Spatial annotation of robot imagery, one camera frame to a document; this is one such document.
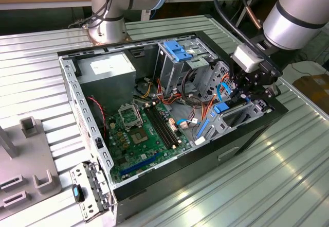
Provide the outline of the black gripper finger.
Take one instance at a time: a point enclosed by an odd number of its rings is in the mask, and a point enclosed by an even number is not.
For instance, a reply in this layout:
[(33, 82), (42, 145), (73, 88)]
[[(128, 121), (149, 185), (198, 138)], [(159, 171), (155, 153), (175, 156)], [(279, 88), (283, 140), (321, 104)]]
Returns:
[(269, 100), (280, 95), (280, 89), (276, 85), (270, 85), (267, 88), (263, 86), (255, 86), (246, 93), (242, 93), (241, 97), (250, 100)]
[(229, 60), (229, 78), (234, 83), (235, 88), (230, 96), (255, 96), (257, 95), (255, 87), (254, 74), (246, 73), (236, 62)]

